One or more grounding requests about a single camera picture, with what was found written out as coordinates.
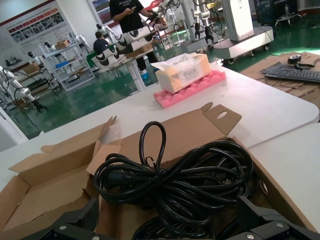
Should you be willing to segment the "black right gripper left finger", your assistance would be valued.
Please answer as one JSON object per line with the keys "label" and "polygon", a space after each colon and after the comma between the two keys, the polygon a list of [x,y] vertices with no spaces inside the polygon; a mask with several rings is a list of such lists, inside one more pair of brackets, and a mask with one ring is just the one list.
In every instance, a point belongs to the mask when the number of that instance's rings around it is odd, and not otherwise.
{"label": "black right gripper left finger", "polygon": [[24,237],[24,240],[99,240],[95,233],[99,201],[92,198],[82,208],[63,213],[51,226]]}

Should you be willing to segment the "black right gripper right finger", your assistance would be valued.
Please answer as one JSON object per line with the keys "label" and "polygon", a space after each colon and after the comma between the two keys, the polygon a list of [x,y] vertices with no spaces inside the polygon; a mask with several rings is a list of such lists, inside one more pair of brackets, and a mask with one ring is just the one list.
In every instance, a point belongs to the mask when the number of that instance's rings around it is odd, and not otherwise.
{"label": "black right gripper right finger", "polygon": [[240,196],[236,201],[237,220],[246,240],[318,240],[320,234],[296,225],[274,209],[254,205]]}

